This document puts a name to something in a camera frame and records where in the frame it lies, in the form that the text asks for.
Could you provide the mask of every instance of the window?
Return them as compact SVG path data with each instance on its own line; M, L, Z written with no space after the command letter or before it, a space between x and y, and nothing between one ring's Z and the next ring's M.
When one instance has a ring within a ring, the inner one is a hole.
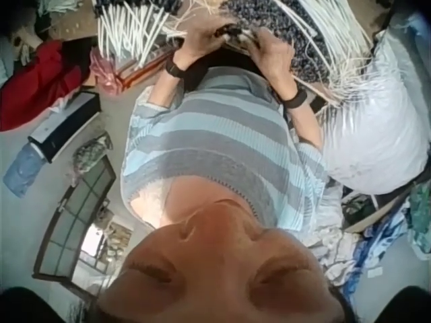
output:
M96 259L102 249L104 236L93 222L115 178L105 156L76 187L67 189L42 240L34 264L35 279L57 281L84 299L92 296L86 291L84 276L78 272L88 271L97 277L108 268L97 262L89 266L82 261L81 255Z

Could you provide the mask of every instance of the striped shirt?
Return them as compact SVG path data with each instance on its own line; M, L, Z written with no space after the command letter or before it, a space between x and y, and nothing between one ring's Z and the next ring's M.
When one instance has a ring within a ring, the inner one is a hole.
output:
M241 196L263 225L293 231L312 219L327 179L319 150L292 139L267 82L232 67L210 69L171 109L138 99L121 175L132 213L151 183L200 176Z

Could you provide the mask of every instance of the red clothing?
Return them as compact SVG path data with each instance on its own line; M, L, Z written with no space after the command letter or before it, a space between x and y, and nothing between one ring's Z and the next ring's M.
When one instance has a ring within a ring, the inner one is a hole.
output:
M0 131L30 122L81 85L83 72L70 64L58 40L41 44L34 61L6 81L0 89Z

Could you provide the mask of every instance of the black watch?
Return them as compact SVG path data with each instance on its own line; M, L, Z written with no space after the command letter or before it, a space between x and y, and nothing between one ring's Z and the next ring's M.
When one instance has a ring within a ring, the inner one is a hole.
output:
M177 77L179 79L183 79L185 77L186 71L183 71L178 66L176 66L173 59L174 59L173 55L168 57L168 59L166 60L165 70L166 72L168 72L169 75L173 77Z
M298 90L298 93L291 100L281 101L283 107L286 109L295 109L299 108L304 102L307 100L307 92L303 89Z

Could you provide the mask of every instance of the gray floor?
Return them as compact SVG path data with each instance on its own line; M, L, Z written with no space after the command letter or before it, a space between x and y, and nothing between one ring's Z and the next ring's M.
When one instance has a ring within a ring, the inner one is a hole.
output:
M363 323L373 322L387 302L404 287L415 285L429 290L430 263L416 257L406 236L395 241L378 267L382 267L383 274L368 278L368 271L365 271L354 296L354 306Z
M48 222L69 185L67 173L71 154L105 127L114 143L114 150L109 153L109 158L114 170L119 174L129 117L141 89L142 87L137 87L115 99L101 98L104 116L82 132L53 164L42 169L24 199L14 197L0 185L2 288L12 286L30 288L46 299L64 317L67 316L70 304L77 302L77 298L59 284L32 279L32 267ZM0 134L1 175L26 142L28 134L43 117L16 131ZM110 208L115 214L123 215L125 221L135 224L135 220L121 202L119 181L116 181L108 197L111 200ZM414 256L404 238L397 241L389 250L382 266L382 276L368 279L365 274L358 286L355 308L364 323L371 323L389 299L402 287L429 286L428 263L420 262Z

